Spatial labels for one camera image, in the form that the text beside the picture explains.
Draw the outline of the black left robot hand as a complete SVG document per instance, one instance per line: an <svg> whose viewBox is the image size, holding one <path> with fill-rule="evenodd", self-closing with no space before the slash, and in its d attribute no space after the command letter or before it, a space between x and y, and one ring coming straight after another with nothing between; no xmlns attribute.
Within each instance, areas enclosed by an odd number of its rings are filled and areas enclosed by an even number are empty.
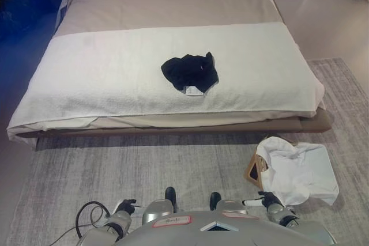
<svg viewBox="0 0 369 246"><path fill-rule="evenodd" d="M129 215L132 215L136 209L145 208L145 206L137 205L136 202L136 199L124 199L123 201L118 203L114 212L117 213L119 211L125 211Z"/></svg>

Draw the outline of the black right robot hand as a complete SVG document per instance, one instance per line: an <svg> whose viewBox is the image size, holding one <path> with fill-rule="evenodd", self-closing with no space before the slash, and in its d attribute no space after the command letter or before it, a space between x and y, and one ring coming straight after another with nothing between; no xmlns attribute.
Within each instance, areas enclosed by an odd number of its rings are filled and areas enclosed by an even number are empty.
<svg viewBox="0 0 369 246"><path fill-rule="evenodd" d="M244 206L253 206L253 207L263 206L265 208L268 208L272 204L282 205L279 198L276 197L275 194L272 192L259 191L258 195L259 195L259 198L257 199L242 200L242 204Z"/></svg>

